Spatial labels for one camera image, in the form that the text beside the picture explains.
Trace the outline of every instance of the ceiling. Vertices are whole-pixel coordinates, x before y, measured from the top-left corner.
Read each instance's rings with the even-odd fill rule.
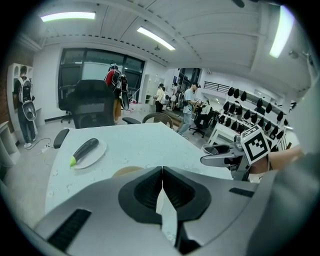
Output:
[[[168,68],[208,68],[241,76],[281,93],[310,87],[302,51],[305,36],[296,22],[279,58],[269,55],[279,22],[279,7],[244,0],[56,0],[38,16],[59,12],[96,12],[95,20],[65,19],[42,24],[45,44],[93,42],[150,58]],[[137,32],[143,26],[170,43],[170,51]],[[292,59],[288,52],[299,57]]]

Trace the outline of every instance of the ceiling light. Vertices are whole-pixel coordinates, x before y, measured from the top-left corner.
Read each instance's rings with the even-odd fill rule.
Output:
[[[54,20],[61,19],[91,19],[94,20],[96,16],[95,12],[81,12],[81,11],[72,11],[72,12],[60,12],[55,14],[50,14],[41,17],[43,22],[49,22]]]
[[[283,5],[280,6],[280,19],[278,29],[275,34],[274,42],[270,50],[272,57],[278,58],[283,48],[285,47],[292,27],[294,25],[295,17]]]
[[[162,44],[163,46],[167,47],[170,51],[174,50],[175,48],[172,45],[168,44],[165,40],[161,39],[159,36],[155,35],[154,33],[146,30],[142,26],[137,30],[138,32],[156,40],[158,43]]]

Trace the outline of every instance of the white plate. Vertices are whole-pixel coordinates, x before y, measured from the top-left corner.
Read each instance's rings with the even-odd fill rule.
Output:
[[[77,162],[73,166],[73,168],[74,169],[87,168],[88,166],[98,161],[104,155],[106,150],[107,150],[107,144],[99,140],[98,146],[94,150],[92,150],[89,154],[87,154],[85,157],[81,158],[79,162]]]

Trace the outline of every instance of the green vegetable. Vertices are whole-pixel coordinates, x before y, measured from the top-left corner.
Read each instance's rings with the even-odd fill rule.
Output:
[[[79,149],[73,154],[70,159],[70,167],[74,166],[81,158],[89,154],[93,149],[99,145],[99,140],[91,138],[86,141]]]

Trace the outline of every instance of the railing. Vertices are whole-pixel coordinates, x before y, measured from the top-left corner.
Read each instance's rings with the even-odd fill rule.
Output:
[[[218,84],[215,82],[204,82],[204,89],[208,89],[208,90],[213,90],[216,92],[220,92],[223,94],[227,94],[229,91],[229,86],[227,85],[223,85],[223,84]]]

